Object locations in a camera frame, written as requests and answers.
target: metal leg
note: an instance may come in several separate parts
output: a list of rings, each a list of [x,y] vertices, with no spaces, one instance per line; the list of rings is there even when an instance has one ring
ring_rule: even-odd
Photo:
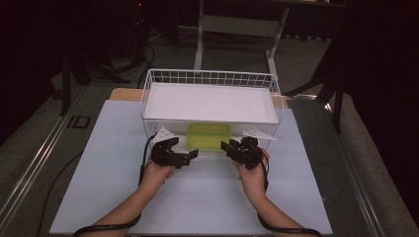
[[[201,70],[203,65],[203,37],[204,37],[204,29],[203,29],[203,20],[204,20],[204,0],[200,0],[200,18],[198,20],[198,46],[197,46],[197,53],[195,55],[195,70]]]
[[[269,72],[274,74],[278,78],[277,67],[275,66],[274,55],[277,51],[278,44],[280,43],[281,35],[283,34],[284,26],[286,24],[287,16],[290,11],[290,8],[284,9],[283,16],[281,21],[278,23],[277,32],[274,36],[274,44],[272,45],[271,50],[266,51],[266,59],[268,60]]]

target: white shelf surface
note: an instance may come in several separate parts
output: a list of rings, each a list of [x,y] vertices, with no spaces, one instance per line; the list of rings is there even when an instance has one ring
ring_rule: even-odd
[[[268,88],[205,84],[151,84],[146,120],[278,124]]]
[[[107,101],[52,223],[53,234],[91,225],[137,187],[146,141],[138,102]],[[268,152],[267,195],[307,228],[331,234],[293,112],[284,116]],[[226,156],[199,156],[175,171],[129,235],[266,235]]]

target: hand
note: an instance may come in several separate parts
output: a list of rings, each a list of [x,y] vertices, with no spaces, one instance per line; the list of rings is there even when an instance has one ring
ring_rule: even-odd
[[[268,163],[269,154],[266,150],[262,149],[264,165]],[[261,198],[265,198],[265,172],[264,167],[258,164],[251,170],[247,170],[244,165],[233,161],[233,165],[237,168],[240,175],[239,179],[243,186],[244,193],[247,198],[254,203]]]
[[[174,174],[174,166],[159,166],[148,159],[147,166],[144,170],[141,184],[138,189],[145,191],[151,195],[151,198],[155,196],[160,187],[164,184],[166,179],[169,179]]]

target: green plastic container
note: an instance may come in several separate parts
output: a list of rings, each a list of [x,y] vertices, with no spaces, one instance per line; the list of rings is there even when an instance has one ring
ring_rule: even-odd
[[[230,125],[224,123],[191,123],[188,128],[188,145],[195,149],[220,149],[221,141],[228,143]]]

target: hand-mounted device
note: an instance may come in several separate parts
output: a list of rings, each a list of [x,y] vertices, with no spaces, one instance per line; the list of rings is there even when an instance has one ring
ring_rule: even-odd
[[[243,164],[246,169],[251,170],[261,163],[263,152],[258,147],[258,139],[250,136],[243,137],[239,143],[230,139],[229,144],[221,141],[221,149],[233,161]]]
[[[159,166],[174,166],[180,169],[182,166],[189,166],[192,159],[198,157],[199,150],[193,150],[188,154],[175,153],[172,146],[179,143],[179,137],[159,141],[151,149],[151,160]]]

